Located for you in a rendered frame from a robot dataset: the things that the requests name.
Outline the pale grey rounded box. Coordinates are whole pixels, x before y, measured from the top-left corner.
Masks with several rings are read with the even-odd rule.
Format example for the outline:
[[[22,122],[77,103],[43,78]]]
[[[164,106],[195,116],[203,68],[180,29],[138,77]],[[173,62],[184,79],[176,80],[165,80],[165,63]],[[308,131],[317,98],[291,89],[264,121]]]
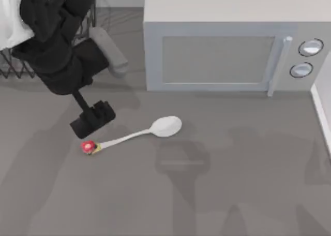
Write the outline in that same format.
[[[96,43],[108,60],[108,70],[116,78],[122,78],[129,69],[128,60],[108,32],[102,27],[91,27],[89,37]]]

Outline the white spoon with red end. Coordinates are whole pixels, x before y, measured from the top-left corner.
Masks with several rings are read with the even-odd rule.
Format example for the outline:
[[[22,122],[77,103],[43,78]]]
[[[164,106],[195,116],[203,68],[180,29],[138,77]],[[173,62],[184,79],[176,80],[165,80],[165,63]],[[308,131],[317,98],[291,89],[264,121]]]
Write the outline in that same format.
[[[165,116],[155,120],[148,129],[105,142],[95,142],[93,140],[83,141],[80,144],[80,148],[86,155],[94,155],[101,150],[142,135],[152,134],[161,138],[173,136],[181,130],[182,125],[182,120],[179,117]]]

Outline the microwave door with window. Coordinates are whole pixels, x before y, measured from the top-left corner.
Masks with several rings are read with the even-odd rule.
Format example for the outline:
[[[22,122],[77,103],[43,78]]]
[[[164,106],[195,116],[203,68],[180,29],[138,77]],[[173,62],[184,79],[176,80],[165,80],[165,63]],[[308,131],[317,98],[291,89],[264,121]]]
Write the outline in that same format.
[[[284,22],[145,22],[147,89],[265,92],[296,30]]]

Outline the pale microwave oven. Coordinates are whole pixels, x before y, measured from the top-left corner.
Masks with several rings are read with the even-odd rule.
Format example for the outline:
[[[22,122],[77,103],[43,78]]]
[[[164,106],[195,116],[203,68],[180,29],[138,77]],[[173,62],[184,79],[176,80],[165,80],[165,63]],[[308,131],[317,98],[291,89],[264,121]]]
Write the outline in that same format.
[[[293,35],[276,92],[311,90],[331,51],[331,0],[145,0],[145,22],[284,22],[293,23]],[[298,47],[304,41],[320,39],[324,48],[304,57]],[[289,70],[304,62],[314,66],[304,78],[293,78]]]

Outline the small round microwave knob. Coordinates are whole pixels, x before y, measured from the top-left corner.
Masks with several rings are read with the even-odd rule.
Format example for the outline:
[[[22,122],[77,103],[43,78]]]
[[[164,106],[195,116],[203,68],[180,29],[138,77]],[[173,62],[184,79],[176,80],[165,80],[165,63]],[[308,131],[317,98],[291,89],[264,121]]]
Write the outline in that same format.
[[[293,78],[304,78],[309,76],[313,70],[314,66],[311,63],[304,62],[301,64],[293,65],[289,70],[289,74]]]

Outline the large round microwave knob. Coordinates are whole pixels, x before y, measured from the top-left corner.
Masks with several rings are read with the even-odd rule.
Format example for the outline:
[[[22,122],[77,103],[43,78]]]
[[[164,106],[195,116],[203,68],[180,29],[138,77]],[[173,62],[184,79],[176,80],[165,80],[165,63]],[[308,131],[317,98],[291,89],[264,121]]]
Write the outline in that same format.
[[[304,41],[298,47],[298,52],[301,56],[310,57],[317,55],[324,48],[324,43],[320,39],[312,39],[308,41]]]

